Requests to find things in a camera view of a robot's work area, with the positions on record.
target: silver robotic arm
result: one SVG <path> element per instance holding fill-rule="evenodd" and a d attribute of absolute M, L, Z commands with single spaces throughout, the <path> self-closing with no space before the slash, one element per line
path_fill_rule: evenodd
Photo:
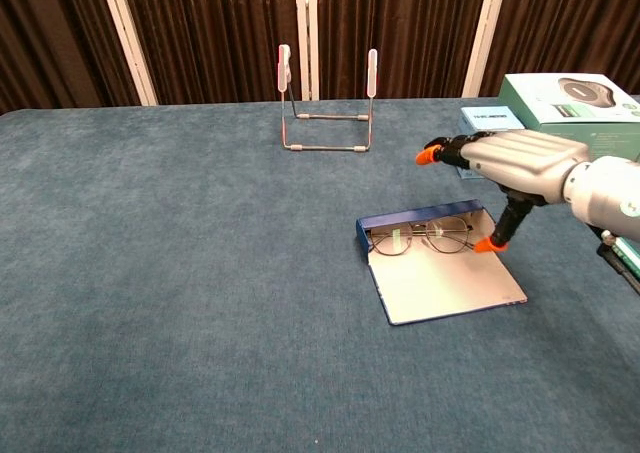
<path fill-rule="evenodd" d="M 584 143 L 530 130 L 436 138 L 416 157 L 475 170 L 496 182 L 508 204 L 476 251 L 504 251 L 533 206 L 569 203 L 594 231 L 640 241 L 640 165 L 602 157 Z"/>

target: white wall strip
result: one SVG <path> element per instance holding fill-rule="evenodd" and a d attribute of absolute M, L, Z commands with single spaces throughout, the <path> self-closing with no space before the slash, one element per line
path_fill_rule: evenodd
<path fill-rule="evenodd" d="M 296 0 L 298 12 L 298 47 L 300 49 L 300 88 L 302 100 L 308 101 L 309 88 L 309 24 L 307 23 L 307 0 Z"/>
<path fill-rule="evenodd" d="M 311 68 L 311 99 L 320 99 L 318 69 L 318 0 L 309 0 L 309 63 Z"/>
<path fill-rule="evenodd" d="M 482 2 L 476 37 L 473 41 L 467 76 L 462 89 L 463 98 L 476 97 L 480 92 L 501 6 L 502 0 L 483 0 Z"/>
<path fill-rule="evenodd" d="M 158 100 L 156 99 L 153 82 L 138 40 L 129 4 L 127 0 L 107 0 L 107 4 L 118 31 L 118 37 L 127 58 L 133 82 L 140 97 L 140 103 L 143 106 L 157 105 Z"/>

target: curtain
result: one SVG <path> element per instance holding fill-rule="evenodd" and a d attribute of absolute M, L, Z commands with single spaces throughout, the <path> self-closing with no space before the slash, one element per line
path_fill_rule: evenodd
<path fill-rule="evenodd" d="M 295 0 L 128 0 L 161 104 L 277 99 L 278 45 L 300 96 Z"/>
<path fill-rule="evenodd" d="M 640 0 L 503 0 L 481 96 L 506 73 L 602 73 L 640 94 Z"/>
<path fill-rule="evenodd" d="M 139 104 L 106 0 L 0 0 L 0 114 Z"/>
<path fill-rule="evenodd" d="M 320 97 L 363 98 L 378 50 L 378 97 L 462 94 L 483 0 L 318 0 Z"/>

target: box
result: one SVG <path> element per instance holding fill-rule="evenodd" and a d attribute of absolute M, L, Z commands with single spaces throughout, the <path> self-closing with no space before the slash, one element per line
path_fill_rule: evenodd
<path fill-rule="evenodd" d="M 505 75 L 499 98 L 522 124 L 589 145 L 591 159 L 640 158 L 640 104 L 604 75 Z"/>
<path fill-rule="evenodd" d="M 491 216 L 477 200 L 356 221 L 358 241 L 391 325 L 527 301 L 496 253 L 476 253 L 465 247 L 460 252 L 446 254 L 436 251 L 427 241 L 418 241 L 418 237 L 414 237 L 409 248 L 398 256 L 385 256 L 373 246 L 373 232 L 384 232 L 388 228 L 387 238 L 395 241 L 395 232 L 402 225 L 434 224 L 434 220 L 451 216 L 464 219 L 470 226 L 470 243 L 489 236 L 495 227 Z"/>
<path fill-rule="evenodd" d="M 478 131 L 522 130 L 524 126 L 506 106 L 468 106 L 461 108 L 458 129 L 463 135 L 473 135 Z M 463 180 L 484 178 L 473 170 L 458 168 Z"/>

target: blue carpet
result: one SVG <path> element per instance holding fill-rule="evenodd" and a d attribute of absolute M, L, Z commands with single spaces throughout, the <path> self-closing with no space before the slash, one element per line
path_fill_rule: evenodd
<path fill-rule="evenodd" d="M 386 322 L 355 221 L 498 217 L 491 182 L 414 164 L 492 101 L 377 101 L 366 154 L 282 149 L 277 103 L 2 116 L 0 451 L 637 452 L 640 300 L 566 205 L 502 255 L 529 303 Z"/>

